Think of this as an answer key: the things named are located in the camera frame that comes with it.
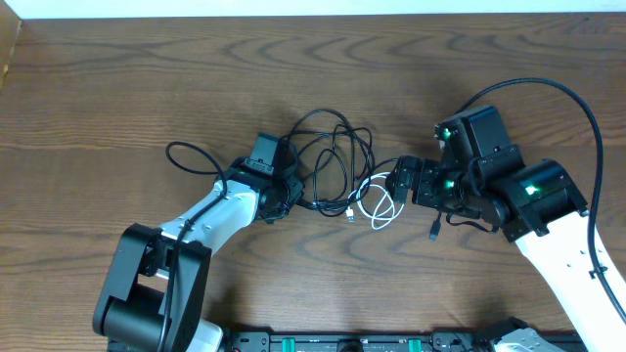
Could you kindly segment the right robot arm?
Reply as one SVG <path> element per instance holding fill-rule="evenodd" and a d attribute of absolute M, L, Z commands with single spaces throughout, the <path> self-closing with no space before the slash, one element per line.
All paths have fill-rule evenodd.
<path fill-rule="evenodd" d="M 399 157 L 385 180 L 392 200 L 503 232 L 547 282 L 588 350 L 624 350 L 625 324 L 601 281 L 623 300 L 625 280 L 602 240 L 588 243 L 591 213 L 565 169 L 551 159 L 525 165 L 493 106 L 446 118 L 435 137 L 440 160 Z"/>

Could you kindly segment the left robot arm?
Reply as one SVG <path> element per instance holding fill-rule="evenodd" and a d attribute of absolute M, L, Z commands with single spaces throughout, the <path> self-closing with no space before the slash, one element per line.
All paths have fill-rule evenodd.
<path fill-rule="evenodd" d="M 256 221 L 285 218 L 301 199 L 297 151 L 258 135 L 252 153 L 212 171 L 212 190 L 182 215 L 121 235 L 93 315 L 94 333 L 137 351 L 217 351 L 224 331 L 202 318 L 212 256 Z"/>

